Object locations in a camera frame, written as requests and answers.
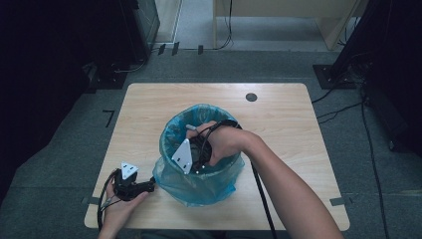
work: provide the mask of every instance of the white bracket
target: white bracket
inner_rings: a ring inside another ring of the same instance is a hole
[[[121,177],[123,178],[123,180],[126,180],[134,173],[136,173],[138,169],[139,168],[137,166],[123,161],[121,163]]]
[[[190,168],[192,167],[192,153],[190,151],[190,142],[188,138],[183,140],[171,159],[179,165],[185,174],[189,173]]]

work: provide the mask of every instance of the table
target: table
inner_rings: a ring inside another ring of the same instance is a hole
[[[217,17],[228,17],[232,0],[213,0],[213,43]],[[368,0],[234,0],[233,17],[315,18],[329,50],[334,50],[351,17],[361,16]]]
[[[255,102],[246,95],[255,94]],[[165,124],[196,104],[228,111],[242,128],[260,135],[323,201],[340,230],[349,227],[344,205],[332,206],[340,192],[303,84],[132,84],[128,87],[93,197],[100,197],[104,183],[122,161],[139,167],[137,181],[152,175],[160,158],[159,137]],[[246,165],[226,200],[205,207],[185,207],[156,187],[134,211],[127,228],[269,230],[264,207],[253,176]],[[268,197],[276,229],[284,230]],[[90,204],[85,224],[97,225],[97,206]]]

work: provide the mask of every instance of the blue plastic bag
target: blue plastic bag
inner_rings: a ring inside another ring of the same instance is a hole
[[[186,138],[186,125],[200,126],[208,121],[235,120],[226,111],[210,106],[196,105],[171,119],[159,140],[161,158],[155,163],[152,174],[156,183],[186,206],[214,204],[229,197],[245,162],[240,153],[225,157],[217,165],[207,165],[200,173],[184,174],[171,159]]]

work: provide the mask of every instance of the round hole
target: round hole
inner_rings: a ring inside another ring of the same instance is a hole
[[[253,94],[253,93],[248,93],[246,95],[246,100],[248,102],[255,102],[258,99],[257,95]]]

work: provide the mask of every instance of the gray carpet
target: gray carpet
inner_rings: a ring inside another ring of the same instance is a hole
[[[96,238],[84,225],[106,149],[131,83],[304,83],[311,98],[321,90],[313,64],[332,64],[337,53],[180,50],[157,56],[127,76],[123,90],[83,95],[48,146],[22,165],[0,211],[0,238]],[[359,90],[336,90],[314,105],[316,115],[358,103]],[[109,114],[116,111],[109,127]],[[390,238],[422,238],[422,158],[388,149],[388,138],[371,108],[365,115],[374,146]],[[369,144],[360,107],[320,125],[350,228],[346,238],[385,238]],[[269,238],[269,232],[238,232]],[[139,238],[123,230],[120,238]]]

